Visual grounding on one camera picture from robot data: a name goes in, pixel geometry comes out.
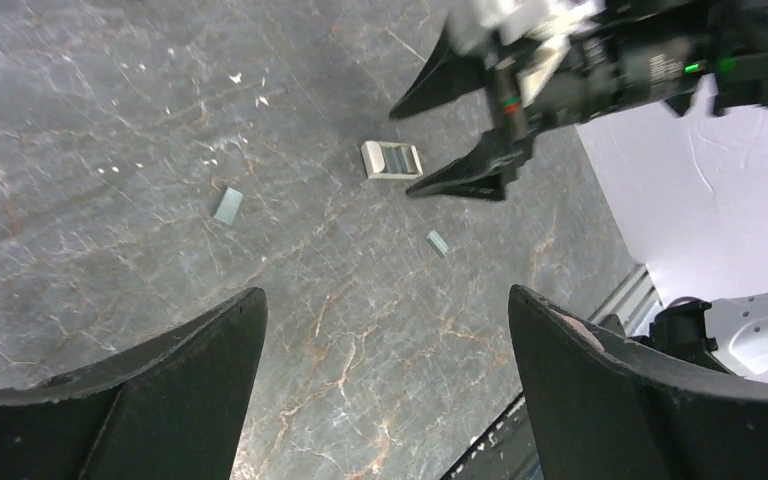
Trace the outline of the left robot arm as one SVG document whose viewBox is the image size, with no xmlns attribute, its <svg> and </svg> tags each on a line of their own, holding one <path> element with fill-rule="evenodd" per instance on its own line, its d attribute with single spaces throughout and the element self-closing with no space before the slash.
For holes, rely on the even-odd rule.
<svg viewBox="0 0 768 480">
<path fill-rule="evenodd" d="M 644 336 L 511 288 L 529 421 L 500 420 L 452 479 L 768 479 L 768 293 L 694 300 Z M 226 479 L 267 297 L 26 390 L 0 390 L 0 479 Z"/>
</svg>

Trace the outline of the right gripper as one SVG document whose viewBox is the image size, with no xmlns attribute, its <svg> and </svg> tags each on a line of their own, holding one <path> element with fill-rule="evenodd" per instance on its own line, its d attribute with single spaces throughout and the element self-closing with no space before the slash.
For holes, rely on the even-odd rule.
<svg viewBox="0 0 768 480">
<path fill-rule="evenodd" d="M 513 57 L 497 64 L 486 86 L 495 129 L 476 146 L 405 190 L 409 198 L 450 196 L 505 201 L 507 187 L 530 160 L 530 143 L 547 131 L 587 123 L 643 105 L 663 103 L 679 117 L 696 89 L 696 38 L 684 33 L 642 36 L 594 33 L 565 43 L 552 73 L 528 74 Z M 390 110 L 403 120 L 444 106 L 485 87 L 480 58 L 453 48 L 443 27 L 427 62 Z"/>
</svg>

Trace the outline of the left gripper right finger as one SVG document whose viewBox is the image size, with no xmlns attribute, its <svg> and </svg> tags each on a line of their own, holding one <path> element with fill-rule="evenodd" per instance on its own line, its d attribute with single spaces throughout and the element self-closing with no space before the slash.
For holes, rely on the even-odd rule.
<svg viewBox="0 0 768 480">
<path fill-rule="evenodd" d="M 768 384 L 672 358 L 533 290 L 508 318 L 547 479 L 768 479 Z"/>
</svg>

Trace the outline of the white staple box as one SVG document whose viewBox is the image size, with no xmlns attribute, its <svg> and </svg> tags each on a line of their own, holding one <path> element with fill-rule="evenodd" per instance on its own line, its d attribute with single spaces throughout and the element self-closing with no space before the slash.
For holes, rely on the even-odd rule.
<svg viewBox="0 0 768 480">
<path fill-rule="evenodd" d="M 360 146 L 368 179 L 412 180 L 424 175 L 414 145 L 368 140 Z"/>
</svg>

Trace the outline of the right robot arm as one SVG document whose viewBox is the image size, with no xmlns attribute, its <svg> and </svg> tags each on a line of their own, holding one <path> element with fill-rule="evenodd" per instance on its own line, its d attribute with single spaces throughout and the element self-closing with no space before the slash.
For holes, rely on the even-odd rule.
<svg viewBox="0 0 768 480">
<path fill-rule="evenodd" d="M 390 111 L 401 120 L 483 91 L 493 126 L 411 198 L 500 202 L 537 137 L 636 107 L 768 108 L 768 1 L 457 1 L 422 70 Z"/>
</svg>

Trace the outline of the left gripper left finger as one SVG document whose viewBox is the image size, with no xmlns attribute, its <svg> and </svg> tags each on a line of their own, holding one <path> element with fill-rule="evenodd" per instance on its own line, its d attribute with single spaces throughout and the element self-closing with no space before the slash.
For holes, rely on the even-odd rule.
<svg viewBox="0 0 768 480">
<path fill-rule="evenodd" d="M 226 479 L 267 330 L 247 289 L 28 389 L 0 390 L 0 479 Z"/>
</svg>

